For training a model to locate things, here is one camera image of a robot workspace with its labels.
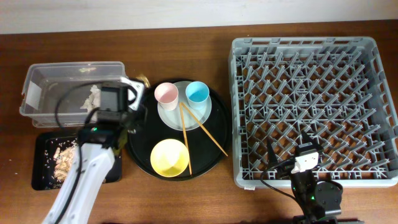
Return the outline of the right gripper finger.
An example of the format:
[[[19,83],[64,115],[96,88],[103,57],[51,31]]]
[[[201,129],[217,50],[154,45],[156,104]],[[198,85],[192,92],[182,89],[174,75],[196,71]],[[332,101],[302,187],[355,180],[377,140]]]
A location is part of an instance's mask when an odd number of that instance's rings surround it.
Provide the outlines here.
[[[305,131],[301,131],[302,138],[305,143],[312,143],[312,146],[317,150],[317,151],[322,151],[323,147],[319,145],[319,143],[312,139]]]
[[[267,138],[267,160],[270,166],[274,166],[278,162],[276,154],[272,148],[272,141],[269,138]]]

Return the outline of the white napkin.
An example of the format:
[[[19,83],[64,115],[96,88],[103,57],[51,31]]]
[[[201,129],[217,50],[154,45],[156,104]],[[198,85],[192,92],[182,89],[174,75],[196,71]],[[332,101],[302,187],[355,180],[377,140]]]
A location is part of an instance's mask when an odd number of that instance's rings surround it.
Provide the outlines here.
[[[87,110],[87,112],[90,112],[100,106],[101,90],[96,85],[93,85],[90,89],[90,92],[91,94],[80,107],[82,110]]]

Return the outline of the wooden chopstick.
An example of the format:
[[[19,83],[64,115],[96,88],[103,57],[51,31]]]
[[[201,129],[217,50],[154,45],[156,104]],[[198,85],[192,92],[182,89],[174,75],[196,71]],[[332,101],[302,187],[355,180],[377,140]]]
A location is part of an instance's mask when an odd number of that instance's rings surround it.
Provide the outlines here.
[[[184,143],[185,143],[185,147],[187,148],[187,151],[188,151],[188,168],[189,168],[190,175],[192,175],[192,165],[191,165],[191,161],[190,161],[190,153],[189,153],[189,147],[188,147],[188,141],[187,141],[187,133],[186,133],[186,129],[185,129],[185,120],[184,120],[184,115],[183,115],[183,105],[182,105],[181,102],[179,103],[179,109],[180,109],[180,117],[181,117],[181,120],[182,120],[182,130],[183,130]]]
[[[202,125],[202,123],[196,118],[196,116],[188,109],[188,107],[184,103],[180,103],[180,108],[185,108],[189,115],[195,120],[195,122],[199,125],[199,127],[204,130],[204,132],[207,134],[207,136],[218,146],[218,148],[221,150],[221,152],[225,155],[228,156],[226,151],[221,147],[221,145],[218,143],[218,141],[210,134],[210,132]]]

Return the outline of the yellow bowl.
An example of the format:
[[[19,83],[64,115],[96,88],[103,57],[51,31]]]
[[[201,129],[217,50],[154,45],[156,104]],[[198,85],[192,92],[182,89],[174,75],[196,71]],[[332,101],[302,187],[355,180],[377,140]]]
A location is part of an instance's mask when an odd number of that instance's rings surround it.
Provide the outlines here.
[[[157,174],[166,178],[183,173],[189,162],[188,149],[184,143],[176,139],[164,139],[158,142],[150,154],[152,168]]]

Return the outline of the food scraps and rice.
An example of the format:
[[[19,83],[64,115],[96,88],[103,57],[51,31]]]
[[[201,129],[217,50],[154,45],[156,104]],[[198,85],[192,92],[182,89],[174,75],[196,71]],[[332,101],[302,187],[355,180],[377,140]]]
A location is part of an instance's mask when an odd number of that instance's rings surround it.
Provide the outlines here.
[[[50,140],[44,149],[44,171],[49,175],[50,185],[60,186],[62,184],[74,160],[77,149],[76,139]]]

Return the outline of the gold foil wrapper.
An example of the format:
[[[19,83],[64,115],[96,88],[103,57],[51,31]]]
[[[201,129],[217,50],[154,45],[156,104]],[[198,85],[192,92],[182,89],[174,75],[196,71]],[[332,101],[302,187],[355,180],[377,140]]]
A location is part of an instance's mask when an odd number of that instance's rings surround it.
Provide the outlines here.
[[[150,88],[150,82],[149,82],[148,78],[145,75],[140,74],[140,75],[138,75],[136,77],[136,79],[142,81],[146,88]]]

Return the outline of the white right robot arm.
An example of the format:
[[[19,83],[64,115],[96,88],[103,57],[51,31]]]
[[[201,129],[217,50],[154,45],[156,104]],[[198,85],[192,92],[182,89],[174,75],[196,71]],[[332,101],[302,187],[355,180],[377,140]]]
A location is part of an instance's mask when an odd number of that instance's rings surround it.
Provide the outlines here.
[[[301,132],[303,144],[295,148],[295,155],[279,162],[267,139],[268,167],[261,173],[260,181],[272,190],[292,198],[303,214],[294,216],[292,223],[337,223],[341,214],[343,186],[332,180],[316,180],[314,168],[320,163],[323,147],[305,131]],[[280,178],[289,178],[293,194],[287,194],[264,181],[270,170],[276,170]]]

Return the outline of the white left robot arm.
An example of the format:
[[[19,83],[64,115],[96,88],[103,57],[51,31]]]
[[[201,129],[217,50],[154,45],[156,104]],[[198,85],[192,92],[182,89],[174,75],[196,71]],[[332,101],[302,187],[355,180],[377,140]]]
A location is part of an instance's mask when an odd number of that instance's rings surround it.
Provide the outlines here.
[[[99,189],[127,144],[142,129],[147,108],[110,112],[95,108],[77,131],[72,167],[43,223],[86,223]]]

